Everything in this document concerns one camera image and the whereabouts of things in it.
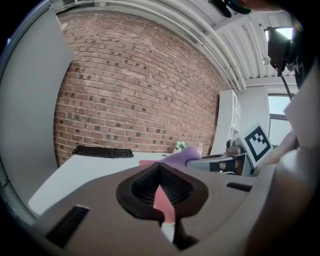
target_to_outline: white ceiling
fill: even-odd
[[[206,55],[221,78],[236,91],[244,90],[246,86],[283,86],[276,71],[270,65],[263,65],[262,61],[268,56],[268,42],[264,30],[267,27],[292,26],[290,15],[284,11],[251,12],[249,15],[242,15],[230,10],[232,17],[225,18],[208,0],[93,2],[96,2],[96,9],[135,14],[175,31]],[[222,41],[214,36],[208,25]],[[208,39],[216,45],[216,50],[210,47],[211,42],[207,44]],[[289,85],[296,84],[293,72],[286,69],[283,75]]]

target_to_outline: black keyboard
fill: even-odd
[[[98,158],[133,158],[131,149],[106,148],[98,146],[77,146],[72,154]]]

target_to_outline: white desk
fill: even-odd
[[[29,207],[41,215],[91,180],[138,166],[141,160],[157,161],[165,158],[163,153],[133,152],[133,155],[132,158],[116,159],[73,155],[37,190],[29,201]]]

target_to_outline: brick wall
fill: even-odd
[[[77,145],[172,152],[203,143],[217,123],[221,80],[197,50],[152,21],[117,12],[59,16],[74,51],[57,98],[58,164]]]

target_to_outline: bottle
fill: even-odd
[[[198,145],[196,146],[195,150],[201,156],[202,155],[202,151],[203,151],[202,143],[198,143]]]

